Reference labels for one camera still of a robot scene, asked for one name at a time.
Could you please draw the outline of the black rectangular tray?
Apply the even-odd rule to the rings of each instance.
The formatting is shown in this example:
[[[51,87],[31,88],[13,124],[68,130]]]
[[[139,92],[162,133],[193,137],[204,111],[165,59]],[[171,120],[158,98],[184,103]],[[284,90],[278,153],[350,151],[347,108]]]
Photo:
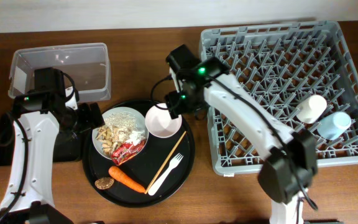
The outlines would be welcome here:
[[[0,119],[0,166],[10,166],[14,153],[14,129],[11,117],[4,114]],[[81,139],[80,135],[73,129],[65,128],[60,125],[54,150],[54,162],[78,161],[81,158]]]

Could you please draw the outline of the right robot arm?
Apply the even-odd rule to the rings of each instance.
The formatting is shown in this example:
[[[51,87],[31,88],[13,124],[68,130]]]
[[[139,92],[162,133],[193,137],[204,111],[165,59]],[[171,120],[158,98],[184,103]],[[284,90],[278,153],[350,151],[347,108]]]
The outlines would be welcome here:
[[[263,160],[257,179],[272,201],[270,223],[303,223],[304,203],[317,210],[307,194],[318,172],[315,140],[309,131],[297,133],[272,116],[216,57],[201,61],[181,45],[165,61],[176,88],[165,96],[171,118],[210,105],[257,150]]]

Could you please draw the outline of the white plastic fork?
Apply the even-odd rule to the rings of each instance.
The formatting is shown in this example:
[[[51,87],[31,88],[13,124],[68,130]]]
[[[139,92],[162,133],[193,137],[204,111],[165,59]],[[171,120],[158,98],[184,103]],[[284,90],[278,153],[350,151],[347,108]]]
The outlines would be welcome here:
[[[178,153],[173,159],[170,160],[166,171],[153,183],[153,185],[149,189],[148,194],[150,196],[155,195],[155,193],[161,187],[161,185],[163,184],[169,173],[179,165],[182,159],[183,159],[183,155]]]

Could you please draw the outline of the orange carrot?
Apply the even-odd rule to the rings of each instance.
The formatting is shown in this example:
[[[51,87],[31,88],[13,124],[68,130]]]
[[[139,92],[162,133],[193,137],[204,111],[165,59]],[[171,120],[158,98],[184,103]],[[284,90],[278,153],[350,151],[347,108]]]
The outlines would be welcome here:
[[[126,187],[139,193],[143,193],[143,194],[145,193],[145,188],[142,185],[132,180],[117,166],[111,166],[108,170],[108,173],[114,180],[124,184]]]

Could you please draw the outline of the light blue cup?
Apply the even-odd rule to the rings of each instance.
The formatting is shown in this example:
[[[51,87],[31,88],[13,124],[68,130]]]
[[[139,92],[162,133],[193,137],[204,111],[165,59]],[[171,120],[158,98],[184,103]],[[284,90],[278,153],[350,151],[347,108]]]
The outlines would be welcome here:
[[[337,139],[351,125],[351,117],[345,112],[335,112],[320,121],[319,135],[328,140]]]

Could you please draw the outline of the red snack wrapper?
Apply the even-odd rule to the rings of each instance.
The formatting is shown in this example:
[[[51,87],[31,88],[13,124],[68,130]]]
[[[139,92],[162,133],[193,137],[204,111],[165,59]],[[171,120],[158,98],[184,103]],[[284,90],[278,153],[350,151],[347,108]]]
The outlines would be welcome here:
[[[133,143],[124,143],[117,148],[112,154],[111,159],[116,166],[120,166],[123,163],[131,160],[133,157],[140,153],[146,144],[146,140],[142,140],[137,145]]]

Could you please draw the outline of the brown cookie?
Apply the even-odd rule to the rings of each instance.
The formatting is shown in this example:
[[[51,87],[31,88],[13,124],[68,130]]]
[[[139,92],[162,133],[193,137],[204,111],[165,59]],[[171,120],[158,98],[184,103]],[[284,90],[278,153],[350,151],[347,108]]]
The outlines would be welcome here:
[[[102,177],[95,181],[94,185],[99,190],[106,190],[112,187],[114,179],[112,177]]]

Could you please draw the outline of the pink bowl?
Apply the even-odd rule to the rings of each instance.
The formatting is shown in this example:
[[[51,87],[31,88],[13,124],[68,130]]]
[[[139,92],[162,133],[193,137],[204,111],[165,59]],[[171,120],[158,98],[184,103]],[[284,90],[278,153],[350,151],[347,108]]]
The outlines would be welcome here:
[[[145,126],[150,134],[158,138],[169,138],[181,128],[182,117],[172,119],[165,103],[151,107],[145,115]]]

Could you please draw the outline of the white cup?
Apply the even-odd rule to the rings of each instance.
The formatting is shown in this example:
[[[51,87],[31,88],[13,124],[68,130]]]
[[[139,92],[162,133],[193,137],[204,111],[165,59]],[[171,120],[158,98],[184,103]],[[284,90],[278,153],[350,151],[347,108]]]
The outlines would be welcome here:
[[[303,123],[312,124],[322,115],[327,105],[324,97],[312,95],[297,106],[299,112],[296,117]]]

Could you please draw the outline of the wooden chopstick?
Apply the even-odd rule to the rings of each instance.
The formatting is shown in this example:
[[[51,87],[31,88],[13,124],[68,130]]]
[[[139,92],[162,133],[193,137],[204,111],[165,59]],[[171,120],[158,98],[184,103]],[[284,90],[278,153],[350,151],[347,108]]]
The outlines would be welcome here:
[[[148,185],[148,187],[145,190],[144,194],[147,194],[149,189],[151,188],[152,184],[156,181],[157,177],[159,176],[159,174],[161,173],[161,171],[163,170],[163,168],[165,167],[166,163],[168,162],[169,158],[172,156],[172,154],[175,152],[176,148],[178,147],[178,145],[181,143],[181,140],[185,137],[186,135],[186,131],[184,131],[184,133],[181,135],[181,137],[179,138],[179,140],[176,142],[176,144],[174,145],[174,147],[172,148],[172,150],[169,152],[168,156],[166,157],[166,159],[164,160],[163,164],[160,166],[159,170],[157,171],[157,173],[154,175],[153,179],[151,180],[150,184]]]

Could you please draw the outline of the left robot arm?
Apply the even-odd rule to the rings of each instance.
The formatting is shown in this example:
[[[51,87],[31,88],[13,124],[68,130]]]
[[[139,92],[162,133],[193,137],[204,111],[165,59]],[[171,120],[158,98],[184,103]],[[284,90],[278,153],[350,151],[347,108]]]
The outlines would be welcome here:
[[[34,73],[34,89],[17,96],[8,112],[14,153],[0,223],[71,223],[54,206],[52,165],[60,132],[82,133],[104,125],[97,103],[77,105],[73,79],[49,67]]]

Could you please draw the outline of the grey dishwasher rack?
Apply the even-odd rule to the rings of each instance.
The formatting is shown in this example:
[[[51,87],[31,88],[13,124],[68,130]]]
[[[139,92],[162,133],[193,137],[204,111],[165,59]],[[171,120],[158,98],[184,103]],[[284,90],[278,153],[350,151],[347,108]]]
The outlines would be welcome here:
[[[243,89],[295,131],[317,132],[297,119],[298,104],[312,95],[327,101],[323,116],[345,112],[351,125],[337,139],[316,136],[320,167],[358,164],[358,74],[335,21],[227,27],[202,31],[202,60],[216,57]]]

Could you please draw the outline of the grey plate with food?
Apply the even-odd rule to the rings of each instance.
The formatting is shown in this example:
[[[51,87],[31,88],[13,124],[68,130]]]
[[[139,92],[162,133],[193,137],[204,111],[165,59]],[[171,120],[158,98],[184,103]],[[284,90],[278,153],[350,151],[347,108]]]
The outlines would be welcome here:
[[[145,127],[145,117],[139,111],[120,106],[107,110],[102,116],[105,125],[93,129],[91,138],[94,148],[103,157],[111,160],[111,154],[126,143],[133,130],[144,130],[147,143],[149,131]]]

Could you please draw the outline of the clear plastic bin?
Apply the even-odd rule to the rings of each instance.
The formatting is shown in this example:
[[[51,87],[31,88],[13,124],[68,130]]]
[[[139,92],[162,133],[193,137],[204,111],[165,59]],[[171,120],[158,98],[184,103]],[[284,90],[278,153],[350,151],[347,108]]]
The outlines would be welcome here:
[[[107,45],[87,43],[36,47],[15,51],[9,74],[8,96],[15,98],[34,88],[35,71],[56,68],[75,82],[79,102],[111,98],[111,67]]]

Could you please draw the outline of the white tissue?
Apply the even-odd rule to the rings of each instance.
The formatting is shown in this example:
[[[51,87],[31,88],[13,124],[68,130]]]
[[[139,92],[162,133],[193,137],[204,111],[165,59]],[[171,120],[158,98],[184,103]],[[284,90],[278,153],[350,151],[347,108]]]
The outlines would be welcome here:
[[[129,135],[129,139],[126,140],[126,143],[130,143],[136,146],[144,139],[146,139],[144,130],[141,131],[133,130]]]

